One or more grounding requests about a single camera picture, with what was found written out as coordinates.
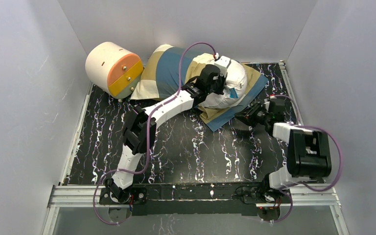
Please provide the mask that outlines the white pillow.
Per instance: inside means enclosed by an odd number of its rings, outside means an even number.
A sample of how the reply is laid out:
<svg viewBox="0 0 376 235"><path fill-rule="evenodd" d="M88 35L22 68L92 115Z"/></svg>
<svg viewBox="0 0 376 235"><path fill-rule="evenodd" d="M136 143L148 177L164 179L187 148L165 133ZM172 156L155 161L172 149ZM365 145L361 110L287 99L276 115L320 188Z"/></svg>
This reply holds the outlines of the white pillow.
<svg viewBox="0 0 376 235"><path fill-rule="evenodd" d="M199 106L211 109L225 109L236 106L246 93L248 85L247 73L241 63L231 59L231 64L227 69L227 77L224 87L224 94L209 94L205 101L200 103ZM229 89L235 88L238 99L231 99Z"/></svg>

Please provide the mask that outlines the blue beige white pillowcase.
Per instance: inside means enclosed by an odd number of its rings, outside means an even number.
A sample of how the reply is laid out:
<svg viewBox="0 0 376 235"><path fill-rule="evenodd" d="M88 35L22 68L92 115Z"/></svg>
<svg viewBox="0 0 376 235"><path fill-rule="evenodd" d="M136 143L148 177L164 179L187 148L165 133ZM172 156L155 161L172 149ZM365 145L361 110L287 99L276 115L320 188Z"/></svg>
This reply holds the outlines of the blue beige white pillowcase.
<svg viewBox="0 0 376 235"><path fill-rule="evenodd" d="M155 49L150 56L141 79L131 94L132 100L164 100L178 90L178 83L185 84L189 79L199 76L206 64L213 64L209 53L195 50L184 52L183 48L168 44ZM202 121L214 132L244 110L265 88L268 78L256 69L242 64L247 73L248 85L242 100L233 107L211 109L198 106Z"/></svg>

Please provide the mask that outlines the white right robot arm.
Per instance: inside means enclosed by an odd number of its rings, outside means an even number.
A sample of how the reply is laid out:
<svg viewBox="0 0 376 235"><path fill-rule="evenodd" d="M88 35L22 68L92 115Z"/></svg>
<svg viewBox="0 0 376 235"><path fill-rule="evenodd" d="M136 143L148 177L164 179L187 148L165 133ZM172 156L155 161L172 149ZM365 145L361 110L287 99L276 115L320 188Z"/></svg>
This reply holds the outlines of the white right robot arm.
<svg viewBox="0 0 376 235"><path fill-rule="evenodd" d="M300 182L327 177L331 173L329 137L323 131L299 127L285 120L285 101L271 96L235 114L242 123L264 126L269 136L287 144L286 165L269 173L260 193L286 189Z"/></svg>

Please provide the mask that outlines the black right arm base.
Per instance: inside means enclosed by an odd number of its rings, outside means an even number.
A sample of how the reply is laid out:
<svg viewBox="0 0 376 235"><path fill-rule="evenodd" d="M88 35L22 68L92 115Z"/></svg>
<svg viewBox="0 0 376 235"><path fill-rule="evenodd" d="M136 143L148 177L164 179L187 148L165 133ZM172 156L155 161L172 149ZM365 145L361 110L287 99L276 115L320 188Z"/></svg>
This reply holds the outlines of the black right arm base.
<svg viewBox="0 0 376 235"><path fill-rule="evenodd" d="M278 223L286 220L293 210L293 199L285 189L272 189L268 183L260 182L255 186L239 186L235 189L233 199L240 200L245 205L257 205L264 203L266 206L258 206L260 220L267 223ZM285 215L281 215L283 200L290 203Z"/></svg>

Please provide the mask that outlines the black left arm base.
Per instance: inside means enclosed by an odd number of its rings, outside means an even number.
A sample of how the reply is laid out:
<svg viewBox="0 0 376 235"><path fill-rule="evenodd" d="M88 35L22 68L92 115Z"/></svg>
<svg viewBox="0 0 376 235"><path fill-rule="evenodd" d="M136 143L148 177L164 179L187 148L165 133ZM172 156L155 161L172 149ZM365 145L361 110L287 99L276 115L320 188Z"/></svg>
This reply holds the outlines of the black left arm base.
<svg viewBox="0 0 376 235"><path fill-rule="evenodd" d="M113 221L128 219L131 216L147 215L148 190L146 186L136 185L126 189L117 186L104 186L98 197L98 204L109 207Z"/></svg>

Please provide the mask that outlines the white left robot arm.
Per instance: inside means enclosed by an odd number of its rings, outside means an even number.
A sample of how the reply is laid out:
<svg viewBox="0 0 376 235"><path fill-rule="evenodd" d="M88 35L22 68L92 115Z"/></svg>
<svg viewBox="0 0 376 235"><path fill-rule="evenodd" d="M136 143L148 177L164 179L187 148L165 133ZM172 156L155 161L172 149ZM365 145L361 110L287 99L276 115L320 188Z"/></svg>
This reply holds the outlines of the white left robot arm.
<svg viewBox="0 0 376 235"><path fill-rule="evenodd" d="M100 197L113 199L119 204L129 203L134 175L145 173L149 167L157 128L177 114L204 102L208 95L223 94L226 77L225 67L207 64L199 76L180 85L170 97L129 112L122 132L123 147L119 164L111 178L104 180L105 191Z"/></svg>

